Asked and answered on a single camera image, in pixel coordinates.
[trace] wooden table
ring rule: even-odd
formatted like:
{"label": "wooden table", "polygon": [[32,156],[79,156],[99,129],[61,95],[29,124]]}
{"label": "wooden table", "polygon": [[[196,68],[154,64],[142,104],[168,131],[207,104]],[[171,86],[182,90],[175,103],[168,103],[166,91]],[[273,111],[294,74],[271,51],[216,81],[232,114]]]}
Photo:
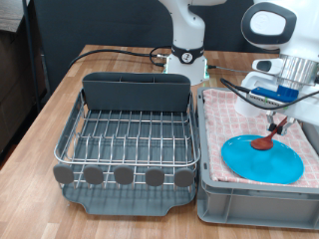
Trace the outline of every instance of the wooden table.
{"label": "wooden table", "polygon": [[[114,47],[87,46],[83,53],[102,48]],[[225,52],[205,55],[212,65],[245,71],[250,70],[254,59],[275,57]],[[116,53],[91,55],[72,67],[0,171],[1,238],[319,238],[316,231],[204,223],[197,217],[195,200],[173,208],[165,217],[94,216],[62,196],[52,172],[57,163],[53,150],[81,88],[81,79],[98,71],[159,73],[161,70],[148,58]],[[245,76],[220,70],[210,70],[210,75],[210,81],[203,84],[207,87],[221,87],[220,77],[240,84]]]}

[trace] metal wire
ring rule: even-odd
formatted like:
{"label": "metal wire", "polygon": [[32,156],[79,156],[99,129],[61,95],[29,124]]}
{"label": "metal wire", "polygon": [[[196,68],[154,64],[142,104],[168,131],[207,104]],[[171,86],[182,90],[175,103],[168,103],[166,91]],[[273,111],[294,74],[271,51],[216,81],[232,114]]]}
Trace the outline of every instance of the metal wire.
{"label": "metal wire", "polygon": [[[132,168],[132,188],[136,184],[148,188],[146,171],[150,167],[161,168],[162,186],[173,188],[177,170],[185,167],[196,170],[199,148],[194,141],[191,98],[187,113],[88,111],[85,114],[85,103],[81,100],[66,147],[60,157],[55,151],[60,162],[73,167],[76,188],[86,182],[83,178],[86,165],[98,165],[102,169],[104,189],[108,184],[117,184],[114,169],[119,165]],[[84,123],[78,129],[80,120]]]}

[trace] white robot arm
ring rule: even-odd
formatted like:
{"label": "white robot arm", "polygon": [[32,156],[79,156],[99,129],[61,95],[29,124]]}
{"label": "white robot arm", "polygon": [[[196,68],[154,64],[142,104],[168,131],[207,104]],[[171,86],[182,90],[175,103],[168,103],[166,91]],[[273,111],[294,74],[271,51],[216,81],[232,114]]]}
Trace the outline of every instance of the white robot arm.
{"label": "white robot arm", "polygon": [[[319,91],[315,83],[319,66],[319,1],[318,0],[255,0],[242,20],[242,33],[252,45],[267,50],[280,50],[278,59],[257,60],[242,86],[251,90],[247,98],[264,107],[280,107]],[[238,98],[236,109],[257,112]],[[319,125],[319,95],[276,111],[295,119]]]}
{"label": "white robot arm", "polygon": [[206,58],[203,56],[205,24],[189,10],[189,6],[213,6],[227,0],[159,0],[169,11],[173,24],[171,55],[166,72],[187,76],[192,85],[206,79]]}

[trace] dish towel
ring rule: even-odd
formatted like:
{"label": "dish towel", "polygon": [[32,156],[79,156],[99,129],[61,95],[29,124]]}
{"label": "dish towel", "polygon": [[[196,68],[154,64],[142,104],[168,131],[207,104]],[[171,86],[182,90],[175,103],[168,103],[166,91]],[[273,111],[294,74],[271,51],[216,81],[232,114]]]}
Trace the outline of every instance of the dish towel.
{"label": "dish towel", "polygon": [[[232,172],[221,157],[222,146],[235,136],[269,135],[270,132],[266,130],[266,114],[262,113],[257,118],[247,118],[238,114],[234,107],[237,95],[233,92],[210,89],[203,92],[203,97],[210,178],[213,181],[319,188],[319,157],[298,123],[291,126],[285,136],[277,134],[273,138],[291,147],[303,160],[305,172],[298,181],[288,185],[263,183],[242,178]],[[277,114],[274,117],[275,123],[279,124],[284,118],[284,115]]]}

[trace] gray plastic tray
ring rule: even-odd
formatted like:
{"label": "gray plastic tray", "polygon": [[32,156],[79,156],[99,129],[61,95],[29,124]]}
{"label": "gray plastic tray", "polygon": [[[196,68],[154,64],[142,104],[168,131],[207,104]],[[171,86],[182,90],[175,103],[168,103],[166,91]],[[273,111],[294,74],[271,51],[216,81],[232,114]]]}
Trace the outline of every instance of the gray plastic tray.
{"label": "gray plastic tray", "polygon": [[212,181],[204,118],[198,89],[201,146],[197,214],[205,222],[319,229],[319,189]]}

